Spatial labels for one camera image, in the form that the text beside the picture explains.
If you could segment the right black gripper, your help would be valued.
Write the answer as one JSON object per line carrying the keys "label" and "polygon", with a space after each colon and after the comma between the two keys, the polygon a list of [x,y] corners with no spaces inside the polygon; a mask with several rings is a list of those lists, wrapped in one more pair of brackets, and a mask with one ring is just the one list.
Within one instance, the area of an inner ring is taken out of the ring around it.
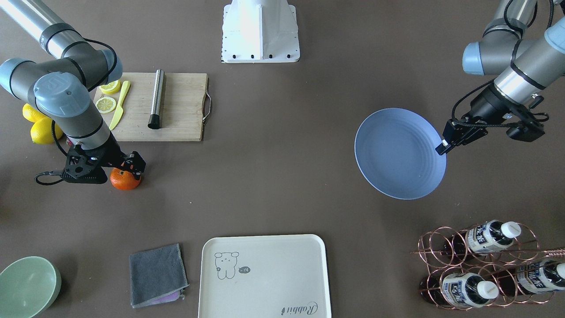
{"label": "right black gripper", "polygon": [[69,149],[62,170],[79,177],[104,167],[118,167],[133,175],[142,175],[147,163],[137,151],[126,155],[110,132],[97,132],[85,138],[69,137],[73,147]]}

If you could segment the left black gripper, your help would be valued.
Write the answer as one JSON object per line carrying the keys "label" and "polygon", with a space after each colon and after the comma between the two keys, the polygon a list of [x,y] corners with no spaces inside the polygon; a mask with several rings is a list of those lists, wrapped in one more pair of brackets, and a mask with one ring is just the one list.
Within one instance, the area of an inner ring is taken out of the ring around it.
{"label": "left black gripper", "polygon": [[460,119],[455,116],[457,106],[478,88],[461,98],[452,109],[452,118],[446,123],[440,145],[435,148],[438,155],[449,153],[454,147],[468,145],[485,136],[488,127],[507,128],[506,134],[511,139],[520,140],[521,123],[504,125],[507,114],[518,115],[521,112],[521,104],[506,98],[494,84],[482,85],[485,89],[471,101],[471,109]]}

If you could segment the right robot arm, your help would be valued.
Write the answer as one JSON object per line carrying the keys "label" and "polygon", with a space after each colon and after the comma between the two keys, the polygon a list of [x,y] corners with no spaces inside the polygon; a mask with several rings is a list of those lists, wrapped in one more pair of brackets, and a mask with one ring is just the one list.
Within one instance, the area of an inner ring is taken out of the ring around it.
{"label": "right robot arm", "polygon": [[121,151],[113,133],[91,100],[90,92],[123,74],[115,51],[93,48],[40,0],[3,0],[0,4],[54,60],[36,63],[12,58],[1,64],[1,85],[12,96],[30,104],[59,125],[73,143],[59,176],[69,183],[103,184],[104,167],[127,171],[139,180],[146,164],[138,152]]}

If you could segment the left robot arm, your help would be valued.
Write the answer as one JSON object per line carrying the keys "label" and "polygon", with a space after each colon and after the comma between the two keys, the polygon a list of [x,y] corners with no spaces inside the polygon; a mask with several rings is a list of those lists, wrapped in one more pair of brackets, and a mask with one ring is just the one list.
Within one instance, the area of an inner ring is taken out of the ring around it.
{"label": "left robot arm", "polygon": [[478,93],[470,110],[456,116],[456,103],[436,147],[444,155],[461,145],[480,139],[488,128],[505,128],[513,140],[533,142],[543,136],[546,113],[533,109],[543,101],[541,91],[564,76],[565,20],[553,23],[554,7],[564,7],[562,0],[549,2],[549,20],[543,35],[534,40],[523,38],[535,20],[536,0],[503,0],[480,42],[470,43],[463,53],[464,72],[494,75],[495,78],[475,89]]}

